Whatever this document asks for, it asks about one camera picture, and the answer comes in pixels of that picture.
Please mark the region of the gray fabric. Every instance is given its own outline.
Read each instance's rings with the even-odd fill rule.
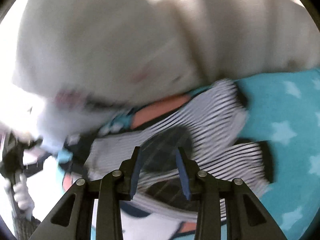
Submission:
[[[177,168],[176,151],[183,147],[188,158],[192,154],[192,138],[186,127],[176,126],[159,132],[141,145],[142,172],[166,172]]]
[[[35,219],[34,217],[31,218],[31,221],[25,218],[12,218],[13,220],[13,227],[14,233],[17,240],[29,240],[33,232],[36,230],[40,221]]]

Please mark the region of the orange fabric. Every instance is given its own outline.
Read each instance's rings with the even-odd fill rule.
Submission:
[[[186,233],[186,232],[190,232],[190,231],[195,231],[196,226],[197,226],[196,223],[184,222],[179,233]]]
[[[165,98],[161,101],[157,101],[140,111],[138,111],[132,120],[131,128],[137,128],[145,122],[151,121],[167,112],[170,112],[178,107],[182,106],[191,99],[188,95],[172,96]]]
[[[62,188],[66,192],[72,186],[71,175],[65,173],[62,181]]]

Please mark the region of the laundry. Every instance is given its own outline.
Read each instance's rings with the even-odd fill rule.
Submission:
[[[178,147],[183,147],[201,169],[219,179],[240,177],[261,196],[273,181],[272,156],[266,142],[238,139],[247,117],[243,106],[246,101],[236,84],[223,79],[188,95],[190,101],[170,111],[169,116],[155,118],[156,122],[151,120],[131,130],[120,129],[118,134],[108,132],[96,139],[82,137],[77,144],[68,145],[67,141],[65,148],[74,159],[83,159],[84,148],[90,149],[84,166],[88,177],[94,180],[118,169],[123,160],[130,158],[134,147],[140,146],[144,165],[131,203],[175,219],[196,221],[198,210],[198,204],[187,201],[180,187],[175,163]],[[220,205],[224,221],[224,200]]]

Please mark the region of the white star print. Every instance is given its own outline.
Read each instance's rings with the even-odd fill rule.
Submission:
[[[271,191],[271,190],[273,190],[273,187],[269,185],[269,186],[265,189],[264,193],[267,193],[267,192],[269,192],[269,191]]]
[[[275,131],[271,137],[271,140],[274,142],[280,142],[283,145],[288,145],[290,139],[297,136],[297,134],[290,128],[288,121],[274,122],[271,125]]]
[[[297,88],[296,84],[291,81],[284,81],[283,82],[286,88],[286,93],[289,95],[293,95],[296,98],[301,98],[301,92],[299,88]]]
[[[312,80],[315,85],[315,90],[320,90],[320,80],[318,78]]]
[[[308,227],[304,227],[304,228],[302,229],[302,233],[301,233],[299,239],[303,236],[304,232],[305,232],[307,229],[308,229]]]
[[[315,112],[317,118],[318,118],[318,126],[320,127],[320,112]]]
[[[309,170],[309,174],[316,174],[320,176],[320,154],[317,156],[310,157],[311,169]]]
[[[295,222],[303,217],[301,214],[302,207],[298,207],[295,211],[282,214],[282,224],[280,228],[288,231]]]

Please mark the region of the blue fabric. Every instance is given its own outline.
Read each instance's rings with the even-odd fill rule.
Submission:
[[[100,128],[99,136],[105,136],[107,134],[118,133],[122,129],[129,129],[132,123],[134,114],[119,114],[111,121],[107,122]]]
[[[259,74],[237,82],[249,100],[241,137],[269,140],[275,183],[261,201],[288,240],[320,207],[320,72]]]
[[[202,92],[205,92],[207,91],[208,89],[210,89],[212,86],[205,86],[205,87],[200,87],[200,88],[197,88],[197,89],[194,89],[190,92],[187,93],[187,95],[191,96],[192,98]]]
[[[186,167],[184,166],[180,151],[178,149],[176,151],[176,163],[179,171],[179,177],[180,177],[183,194],[185,195],[187,200],[190,200],[191,192],[190,192],[189,178],[188,178]]]
[[[58,152],[57,161],[58,163],[67,163],[68,161],[71,161],[72,157],[72,152],[69,152],[66,149],[62,149]]]
[[[193,240],[194,238],[195,238],[195,235],[188,235],[188,236],[177,237],[175,238],[175,240]]]
[[[130,197],[133,199],[133,196],[137,192],[137,186],[138,186],[138,180],[139,180],[139,174],[140,170],[145,162],[144,156],[141,154],[141,151],[139,150],[136,163],[134,164],[134,168],[131,175],[131,183],[130,183]]]
[[[96,229],[91,227],[91,240],[96,240]]]

